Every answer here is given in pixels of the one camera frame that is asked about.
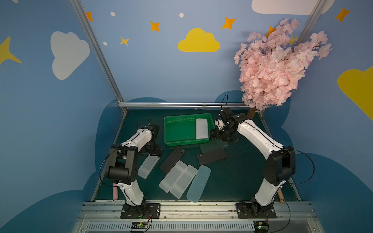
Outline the dark green pencil case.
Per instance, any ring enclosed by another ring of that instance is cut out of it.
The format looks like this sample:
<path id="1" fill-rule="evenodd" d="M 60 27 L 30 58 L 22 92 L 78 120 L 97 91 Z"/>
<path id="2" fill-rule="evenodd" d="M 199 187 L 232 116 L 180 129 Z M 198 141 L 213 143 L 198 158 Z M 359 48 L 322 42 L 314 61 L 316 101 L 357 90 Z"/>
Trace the dark green pencil case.
<path id="1" fill-rule="evenodd" d="M 205 144 L 200 145 L 200 149 L 202 153 L 208 153 L 211 151 L 219 150 L 219 149 L 225 149 L 228 148 L 229 144 L 226 141 L 222 141 L 221 139 L 211 141 Z"/>

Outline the white opaque pencil case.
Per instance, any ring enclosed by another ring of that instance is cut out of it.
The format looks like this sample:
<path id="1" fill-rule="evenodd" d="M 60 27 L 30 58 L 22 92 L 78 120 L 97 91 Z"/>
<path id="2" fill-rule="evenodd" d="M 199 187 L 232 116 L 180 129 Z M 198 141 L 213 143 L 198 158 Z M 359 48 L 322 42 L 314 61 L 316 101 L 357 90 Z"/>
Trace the white opaque pencil case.
<path id="1" fill-rule="evenodd" d="M 208 139 L 208 120 L 205 118 L 196 119 L 196 139 Z"/>

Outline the black pencil case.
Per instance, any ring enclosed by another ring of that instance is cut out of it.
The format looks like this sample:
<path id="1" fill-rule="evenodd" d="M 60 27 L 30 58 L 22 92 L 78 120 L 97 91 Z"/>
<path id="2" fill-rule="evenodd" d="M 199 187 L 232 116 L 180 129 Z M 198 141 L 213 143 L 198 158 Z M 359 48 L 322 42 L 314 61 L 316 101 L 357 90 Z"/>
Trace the black pencil case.
<path id="1" fill-rule="evenodd" d="M 168 155 L 164 162 L 160 165 L 160 169 L 164 173 L 168 174 L 171 169 L 177 164 L 177 162 L 182 158 L 185 151 L 186 150 L 181 146 L 175 147 L 171 154 Z"/>

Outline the green plastic storage tray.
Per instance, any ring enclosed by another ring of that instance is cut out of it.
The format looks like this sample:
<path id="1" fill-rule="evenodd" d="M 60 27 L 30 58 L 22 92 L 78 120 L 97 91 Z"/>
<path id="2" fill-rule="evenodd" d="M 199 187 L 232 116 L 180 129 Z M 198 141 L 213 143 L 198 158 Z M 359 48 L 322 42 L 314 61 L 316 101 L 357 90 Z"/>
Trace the green plastic storage tray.
<path id="1" fill-rule="evenodd" d="M 207 120 L 207 138 L 196 138 L 197 119 Z M 215 129 L 210 113 L 164 117 L 164 142 L 168 147 L 204 144 L 209 142 L 210 131 Z"/>

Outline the dark grey pencil case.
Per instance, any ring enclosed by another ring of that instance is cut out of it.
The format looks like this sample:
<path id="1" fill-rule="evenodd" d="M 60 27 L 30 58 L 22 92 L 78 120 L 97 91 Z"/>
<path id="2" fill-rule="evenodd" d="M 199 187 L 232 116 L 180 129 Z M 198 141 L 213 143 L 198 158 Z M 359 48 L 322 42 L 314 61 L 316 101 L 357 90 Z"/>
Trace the dark grey pencil case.
<path id="1" fill-rule="evenodd" d="M 209 151 L 197 156 L 200 165 L 206 165 L 227 158 L 225 149 Z"/>

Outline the light teal frosted pencil case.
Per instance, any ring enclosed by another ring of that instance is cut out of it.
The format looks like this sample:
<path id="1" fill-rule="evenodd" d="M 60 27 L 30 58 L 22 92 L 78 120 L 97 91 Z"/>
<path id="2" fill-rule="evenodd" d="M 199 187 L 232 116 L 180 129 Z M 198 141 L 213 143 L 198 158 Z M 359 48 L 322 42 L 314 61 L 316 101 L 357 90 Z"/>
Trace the light teal frosted pencil case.
<path id="1" fill-rule="evenodd" d="M 210 178 L 211 169 L 207 166 L 200 166 L 196 176 L 194 177 L 189 190 L 187 192 L 187 199 L 192 203 L 197 203 L 205 190 L 207 182 Z"/>

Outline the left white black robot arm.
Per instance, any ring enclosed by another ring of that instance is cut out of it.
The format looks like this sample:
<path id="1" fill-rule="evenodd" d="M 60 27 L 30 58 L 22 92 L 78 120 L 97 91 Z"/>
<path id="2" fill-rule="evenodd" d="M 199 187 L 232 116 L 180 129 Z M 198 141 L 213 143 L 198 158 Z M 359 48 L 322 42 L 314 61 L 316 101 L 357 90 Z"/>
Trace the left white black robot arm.
<path id="1" fill-rule="evenodd" d="M 159 130 L 157 124 L 142 126 L 127 141 L 110 148 L 105 175 L 121 189 L 130 207 L 140 207 L 145 202 L 137 182 L 139 156 L 145 154 L 147 159 L 159 160 L 162 148 L 155 142 Z"/>

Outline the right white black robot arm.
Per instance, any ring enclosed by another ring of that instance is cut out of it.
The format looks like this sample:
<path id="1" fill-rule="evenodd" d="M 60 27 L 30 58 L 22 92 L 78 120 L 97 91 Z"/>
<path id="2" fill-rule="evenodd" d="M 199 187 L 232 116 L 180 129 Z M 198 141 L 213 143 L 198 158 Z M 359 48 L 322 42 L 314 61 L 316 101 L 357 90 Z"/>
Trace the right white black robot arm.
<path id="1" fill-rule="evenodd" d="M 257 210 L 270 207 L 279 189 L 296 172 L 293 147 L 285 147 L 261 130 L 244 113 L 234 114 L 230 108 L 221 109 L 215 120 L 216 129 L 211 131 L 213 140 L 227 141 L 238 133 L 249 140 L 264 156 L 263 181 L 252 199 Z"/>

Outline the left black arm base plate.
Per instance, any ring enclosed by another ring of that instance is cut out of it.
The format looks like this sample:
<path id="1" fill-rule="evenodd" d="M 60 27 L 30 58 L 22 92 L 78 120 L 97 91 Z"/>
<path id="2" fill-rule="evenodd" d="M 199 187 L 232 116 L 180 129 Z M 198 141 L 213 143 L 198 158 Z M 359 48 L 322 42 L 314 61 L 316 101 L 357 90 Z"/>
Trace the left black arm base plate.
<path id="1" fill-rule="evenodd" d="M 161 204 L 145 203 L 140 206 L 124 204 L 121 210 L 121 219 L 159 219 Z"/>

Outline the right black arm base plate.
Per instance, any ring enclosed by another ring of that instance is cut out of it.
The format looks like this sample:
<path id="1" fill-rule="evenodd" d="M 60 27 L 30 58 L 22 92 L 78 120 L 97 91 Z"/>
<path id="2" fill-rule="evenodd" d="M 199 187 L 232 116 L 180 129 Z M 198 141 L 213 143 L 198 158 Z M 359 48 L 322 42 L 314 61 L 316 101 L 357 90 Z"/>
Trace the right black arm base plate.
<path id="1" fill-rule="evenodd" d="M 260 206 L 257 203 L 245 203 L 238 202 L 236 203 L 237 215 L 238 218 L 262 218 L 262 219 L 271 219 L 277 218 L 275 209 L 272 204 L 268 206 Z"/>

